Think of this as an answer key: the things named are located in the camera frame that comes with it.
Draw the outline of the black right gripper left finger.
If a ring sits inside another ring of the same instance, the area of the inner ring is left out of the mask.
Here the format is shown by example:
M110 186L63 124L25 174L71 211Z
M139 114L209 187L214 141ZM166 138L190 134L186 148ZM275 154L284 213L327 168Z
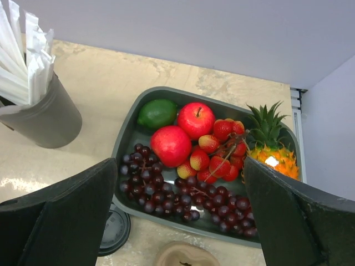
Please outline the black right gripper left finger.
M95 265L118 176L102 162L1 203L1 265Z

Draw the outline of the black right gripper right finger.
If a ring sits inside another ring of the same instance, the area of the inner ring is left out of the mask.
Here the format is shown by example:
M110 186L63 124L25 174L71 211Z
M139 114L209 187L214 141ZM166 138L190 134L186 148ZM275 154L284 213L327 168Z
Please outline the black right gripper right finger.
M250 157L244 180L267 265L354 265L354 201Z

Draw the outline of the black coffee cup lid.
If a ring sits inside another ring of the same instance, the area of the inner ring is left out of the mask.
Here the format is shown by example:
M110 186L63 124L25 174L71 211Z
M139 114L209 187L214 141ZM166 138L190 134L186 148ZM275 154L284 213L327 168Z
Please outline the black coffee cup lid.
M131 230L130 216L111 203L98 256L113 254L128 240Z

